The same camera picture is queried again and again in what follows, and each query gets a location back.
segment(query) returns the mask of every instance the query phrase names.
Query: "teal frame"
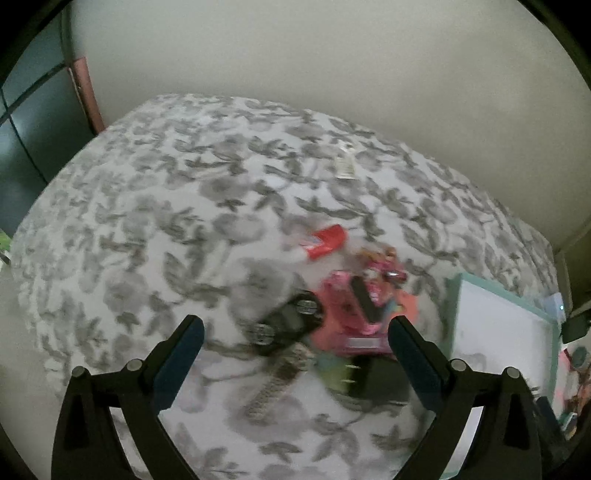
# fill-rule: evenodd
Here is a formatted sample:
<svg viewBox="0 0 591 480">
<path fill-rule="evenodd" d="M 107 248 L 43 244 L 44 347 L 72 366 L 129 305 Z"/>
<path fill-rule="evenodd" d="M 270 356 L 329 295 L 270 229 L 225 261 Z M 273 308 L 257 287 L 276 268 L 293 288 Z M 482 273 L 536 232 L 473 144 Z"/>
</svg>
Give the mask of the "teal frame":
<svg viewBox="0 0 591 480">
<path fill-rule="evenodd" d="M 545 311 L 540 310 L 537 307 L 529 304 L 524 299 L 518 297 L 511 292 L 506 291 L 503 286 L 493 280 L 484 280 L 480 277 L 475 275 L 471 275 L 466 272 L 459 273 L 455 278 L 451 278 L 447 280 L 447 296 L 445 304 L 441 309 L 441 319 L 446 322 L 447 326 L 447 335 L 445 340 L 439 346 L 443 354 L 449 359 L 452 354 L 452 345 L 453 339 L 456 336 L 456 323 L 457 323 L 457 309 L 458 309 L 458 301 L 459 301 L 459 294 L 460 288 L 462 286 L 462 282 L 468 282 L 477 287 L 480 287 L 484 290 L 488 290 L 491 293 L 510 301 L 518 305 L 519 307 L 528 310 L 529 312 L 535 314 L 536 316 L 540 317 L 541 319 L 545 320 L 548 324 L 550 324 L 552 328 L 552 363 L 550 366 L 550 379 L 548 381 L 548 390 L 554 392 L 556 389 L 556 375 L 558 370 L 558 355 L 560 353 L 560 326 L 558 325 L 558 321 L 553 319 L 550 315 L 548 315 Z M 441 480 L 449 480 L 455 477 L 459 471 L 453 473 L 445 473 Z"/>
</svg>

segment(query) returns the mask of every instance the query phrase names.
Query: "black toy car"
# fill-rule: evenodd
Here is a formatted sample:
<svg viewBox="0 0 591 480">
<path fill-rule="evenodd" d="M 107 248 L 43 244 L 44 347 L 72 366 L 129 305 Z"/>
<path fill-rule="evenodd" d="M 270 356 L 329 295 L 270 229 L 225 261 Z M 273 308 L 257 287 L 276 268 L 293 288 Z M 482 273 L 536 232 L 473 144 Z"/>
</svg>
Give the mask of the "black toy car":
<svg viewBox="0 0 591 480">
<path fill-rule="evenodd" d="M 318 297 L 303 291 L 251 325 L 246 336 L 260 355 L 267 356 L 316 330 L 323 319 L 324 308 Z"/>
</svg>

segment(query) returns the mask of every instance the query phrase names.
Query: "white wall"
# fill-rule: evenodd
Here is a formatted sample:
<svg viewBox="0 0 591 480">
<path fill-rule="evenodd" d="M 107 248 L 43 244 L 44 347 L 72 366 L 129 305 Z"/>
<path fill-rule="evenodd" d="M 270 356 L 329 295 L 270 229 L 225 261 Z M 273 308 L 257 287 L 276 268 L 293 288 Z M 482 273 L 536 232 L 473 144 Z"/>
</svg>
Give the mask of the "white wall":
<svg viewBox="0 0 591 480">
<path fill-rule="evenodd" d="M 342 116 L 457 168 L 554 245 L 591 212 L 591 92 L 517 0 L 76 0 L 107 123 L 166 92 Z"/>
</svg>

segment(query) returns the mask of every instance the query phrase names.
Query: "floral bedspread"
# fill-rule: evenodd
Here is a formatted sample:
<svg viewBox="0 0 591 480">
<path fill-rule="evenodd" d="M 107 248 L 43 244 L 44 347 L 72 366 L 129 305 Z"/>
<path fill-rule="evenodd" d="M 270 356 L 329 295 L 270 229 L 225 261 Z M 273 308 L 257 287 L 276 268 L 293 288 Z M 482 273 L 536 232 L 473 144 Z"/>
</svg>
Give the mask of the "floral bedspread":
<svg viewBox="0 0 591 480">
<path fill-rule="evenodd" d="M 357 180 L 335 178 L 338 140 L 360 147 Z M 348 249 L 287 261 L 305 232 L 333 223 L 348 229 Z M 444 280 L 458 271 L 531 302 L 557 291 L 545 238 L 458 172 L 322 113 L 195 95 L 156 97 L 82 149 L 23 221 L 12 264 L 58 395 L 75 365 L 120 369 L 193 313 L 207 341 L 160 417 L 201 479 L 379 480 L 422 435 L 415 398 L 356 404 L 310 372 L 264 421 L 241 409 L 267 375 L 243 327 L 350 266 L 365 242 L 398 249 L 431 340 L 446 334 Z"/>
</svg>

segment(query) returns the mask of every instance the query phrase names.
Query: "dark cabinet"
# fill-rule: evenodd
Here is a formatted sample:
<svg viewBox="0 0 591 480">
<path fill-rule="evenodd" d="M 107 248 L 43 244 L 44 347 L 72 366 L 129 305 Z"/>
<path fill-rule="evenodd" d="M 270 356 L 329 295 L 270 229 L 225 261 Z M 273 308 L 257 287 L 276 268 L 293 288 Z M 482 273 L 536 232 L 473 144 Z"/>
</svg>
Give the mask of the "dark cabinet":
<svg viewBox="0 0 591 480">
<path fill-rule="evenodd" d="M 37 79 L 63 62 L 61 16 L 58 15 L 33 38 L 8 74 L 2 85 L 7 105 L 11 106 Z"/>
<path fill-rule="evenodd" d="M 11 123 L 4 122 L 0 125 L 0 228 L 9 236 L 45 186 Z"/>
<path fill-rule="evenodd" d="M 47 183 L 93 137 L 64 65 L 60 15 L 28 45 L 0 93 L 0 229 L 12 236 Z"/>
<path fill-rule="evenodd" d="M 12 114 L 12 121 L 47 181 L 93 136 L 66 69 L 27 98 Z"/>
</svg>

